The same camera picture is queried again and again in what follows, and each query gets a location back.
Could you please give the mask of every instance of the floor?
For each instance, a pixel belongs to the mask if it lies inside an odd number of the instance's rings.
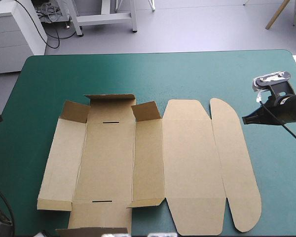
[[[45,54],[105,54],[184,51],[287,49],[296,55],[294,1],[286,7],[270,30],[265,26],[281,0],[155,0],[152,12],[148,0],[136,0],[138,32],[130,24],[84,27],[83,37],[61,40],[58,49]],[[81,15],[98,13],[99,0],[76,0]],[[121,11],[128,9],[124,0]],[[60,36],[70,35],[58,24]],[[45,25],[55,34],[50,25]],[[49,44],[57,41],[49,39]],[[19,73],[0,74],[0,112],[9,98]]]

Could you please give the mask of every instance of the cable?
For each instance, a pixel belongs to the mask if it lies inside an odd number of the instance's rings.
[[[41,14],[42,16],[39,16],[39,18],[41,18],[41,17],[47,17],[47,15],[46,14],[44,14],[44,13],[42,13],[42,12],[40,12],[39,10],[37,10],[36,11],[36,13],[38,13],[38,14]],[[70,36],[67,36],[67,37],[55,37],[55,36],[52,36],[52,35],[50,35],[49,33],[47,33],[47,32],[45,32],[48,36],[50,36],[50,37],[52,37],[52,38],[55,38],[55,39],[60,39],[60,40],[65,40],[65,39],[69,39],[69,38],[71,38],[72,36],[74,36],[75,35],[75,33],[76,32],[73,32]]]
[[[52,35],[50,35],[50,34],[48,34],[48,33],[46,33],[46,34],[47,34],[48,36],[52,37],[52,38],[58,39],[57,37],[54,37],[54,36],[52,36]],[[67,37],[59,37],[59,39],[61,39],[61,40],[69,39],[69,38],[71,38],[71,37],[74,36],[74,35],[75,35],[75,32],[73,32],[72,35],[67,36]]]
[[[286,131],[288,131],[295,139],[296,139],[296,135],[293,134],[292,131],[289,130],[288,127],[286,127],[263,103],[262,101],[260,101],[260,104],[262,105],[262,107],[283,127],[286,129]]]
[[[6,198],[4,197],[4,195],[0,192],[0,197],[2,198],[2,200],[4,201],[6,207],[9,210],[10,216],[11,216],[11,222],[12,222],[12,237],[15,236],[15,222],[14,222],[14,216],[13,216],[13,212],[12,212],[12,208],[9,205],[8,201],[6,200]]]
[[[38,28],[37,28],[37,26],[36,26],[36,24],[35,24],[35,22],[34,22],[34,20],[33,20],[33,18],[32,18],[32,16],[30,15],[30,13],[29,13],[29,11],[18,1],[18,0],[15,0],[18,4],[20,4],[23,8],[24,8],[24,10],[27,12],[27,14],[30,16],[30,18],[31,18],[31,20],[33,21],[33,24],[34,24],[34,26],[35,26],[35,28],[36,28],[36,30],[37,30],[37,32],[38,32],[38,34],[39,34],[39,36],[41,37],[41,39],[44,41],[44,43],[48,46],[48,47],[50,47],[50,48],[54,48],[54,49],[56,49],[56,48],[59,48],[59,46],[60,46],[60,39],[59,39],[59,35],[58,35],[58,31],[57,31],[57,29],[56,29],[56,27],[53,25],[53,27],[55,28],[55,31],[56,31],[56,35],[57,35],[57,39],[58,39],[58,45],[56,46],[56,47],[53,47],[53,46],[51,46],[51,45],[49,45],[45,40],[44,40],[44,38],[41,36],[41,34],[40,34],[40,32],[39,32],[39,30],[38,30]]]

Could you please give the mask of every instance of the flattened cardboard box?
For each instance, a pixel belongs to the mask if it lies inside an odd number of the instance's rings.
[[[212,123],[195,100],[170,100],[161,119],[154,102],[135,105],[134,95],[87,97],[90,106],[65,102],[37,202],[38,209],[71,211],[66,234],[87,227],[130,232],[131,208],[167,198],[179,234],[218,235],[226,194],[236,228],[256,224],[260,196],[233,109],[226,125],[237,128],[231,132],[240,145],[224,149],[225,120],[217,118],[228,105],[211,102]]]

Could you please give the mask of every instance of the cabinet drawer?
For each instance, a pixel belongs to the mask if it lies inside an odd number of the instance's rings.
[[[19,72],[33,53],[28,45],[0,48],[0,73]]]
[[[7,31],[19,31],[20,28],[17,25],[13,16],[0,16],[0,32]]]
[[[0,48],[10,47],[10,46],[21,46],[27,45],[23,34],[21,31],[11,31],[0,33]]]

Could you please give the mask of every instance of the green table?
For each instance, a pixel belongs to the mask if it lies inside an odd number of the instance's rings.
[[[15,213],[16,233],[54,234],[69,213],[37,211],[46,160],[64,100],[88,103],[83,94],[134,93],[137,103],[155,100],[163,114],[169,99],[227,101],[246,116],[259,105],[252,78],[289,71],[284,50],[157,54],[34,56],[27,60],[0,123],[0,189]],[[296,124],[289,124],[296,132]],[[262,215],[248,233],[235,230],[226,205],[222,235],[296,235],[296,141],[280,126],[243,125],[262,197]],[[175,231],[167,203],[133,210],[133,235]]]

